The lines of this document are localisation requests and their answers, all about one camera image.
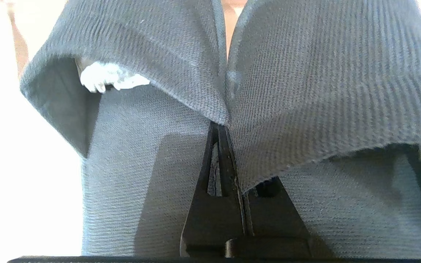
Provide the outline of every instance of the black clip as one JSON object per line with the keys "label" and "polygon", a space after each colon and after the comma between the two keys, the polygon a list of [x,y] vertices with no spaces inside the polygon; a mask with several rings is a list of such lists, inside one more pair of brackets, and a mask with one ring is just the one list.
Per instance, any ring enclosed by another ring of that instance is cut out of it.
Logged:
{"label": "black clip", "polygon": [[[217,143],[222,196],[207,193]],[[180,255],[192,258],[311,258],[310,235],[279,178],[242,194],[226,128],[211,123]]]}

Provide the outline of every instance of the knit texture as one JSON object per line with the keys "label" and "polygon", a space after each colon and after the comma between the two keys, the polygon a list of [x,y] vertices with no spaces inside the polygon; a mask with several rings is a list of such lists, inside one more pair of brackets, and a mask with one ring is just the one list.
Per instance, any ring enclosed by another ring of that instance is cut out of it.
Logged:
{"label": "knit texture", "polygon": [[73,58],[139,72],[189,108],[224,124],[225,51],[219,50],[213,8],[205,0],[70,0],[27,65],[22,93],[83,157],[92,133],[85,119],[95,112],[89,112],[87,104],[98,95],[73,87],[81,87],[71,76]]}
{"label": "knit texture", "polygon": [[229,129],[244,190],[287,165],[421,141],[415,2],[248,5],[235,29],[227,79]]}
{"label": "knit texture", "polygon": [[83,163],[83,255],[179,257],[208,130],[150,85],[105,93]]}
{"label": "knit texture", "polygon": [[[218,0],[71,0],[27,66],[22,93],[83,157],[83,254],[178,255],[212,120],[229,128],[242,188],[279,175],[335,256],[421,258],[403,154],[326,160],[421,141],[416,4],[251,0],[226,82],[223,29]],[[81,57],[151,85],[91,94]]]}

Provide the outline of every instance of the white cloth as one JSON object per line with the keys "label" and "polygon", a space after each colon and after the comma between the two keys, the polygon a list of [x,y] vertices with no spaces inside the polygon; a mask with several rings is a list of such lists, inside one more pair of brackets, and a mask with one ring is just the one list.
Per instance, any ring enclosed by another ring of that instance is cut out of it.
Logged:
{"label": "white cloth", "polygon": [[121,90],[150,84],[150,80],[147,78],[132,73],[117,64],[93,62],[81,58],[76,60],[76,65],[80,83],[92,93],[105,93],[106,85],[112,85],[117,90]]}

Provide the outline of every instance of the ribbed fabric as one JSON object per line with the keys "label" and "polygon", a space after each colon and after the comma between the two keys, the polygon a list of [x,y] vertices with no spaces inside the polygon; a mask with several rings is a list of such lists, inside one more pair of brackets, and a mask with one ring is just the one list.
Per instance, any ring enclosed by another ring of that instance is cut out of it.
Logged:
{"label": "ribbed fabric", "polygon": [[230,50],[229,71],[241,79],[227,80],[244,190],[287,165],[421,141],[421,17],[413,1],[255,5],[242,13]]}
{"label": "ribbed fabric", "polygon": [[[72,58],[112,62],[140,72],[189,108],[224,124],[228,113],[223,56],[213,8],[206,0],[70,0],[27,65],[22,93],[83,157],[89,142],[85,135],[91,133],[84,125],[91,113],[85,104],[98,95],[81,88],[71,73],[60,76],[60,70],[75,67]],[[47,71],[53,64],[56,68]]]}
{"label": "ribbed fabric", "polygon": [[[309,163],[421,141],[415,3],[250,1],[226,82],[220,12],[71,0],[28,65],[22,93],[83,157],[83,254],[178,255],[212,120],[229,128],[244,190],[280,175],[335,256],[421,258],[421,194],[400,153]],[[79,57],[152,85],[91,94]]]}

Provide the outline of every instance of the white wall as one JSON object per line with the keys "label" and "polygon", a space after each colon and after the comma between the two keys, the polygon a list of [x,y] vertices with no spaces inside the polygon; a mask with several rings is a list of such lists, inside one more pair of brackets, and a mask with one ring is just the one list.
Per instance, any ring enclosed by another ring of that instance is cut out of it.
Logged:
{"label": "white wall", "polygon": [[[64,1],[20,2],[17,19],[20,31],[30,35],[29,57]],[[22,255],[79,255],[77,155],[20,95],[14,57],[10,22],[0,5],[0,262]]]}

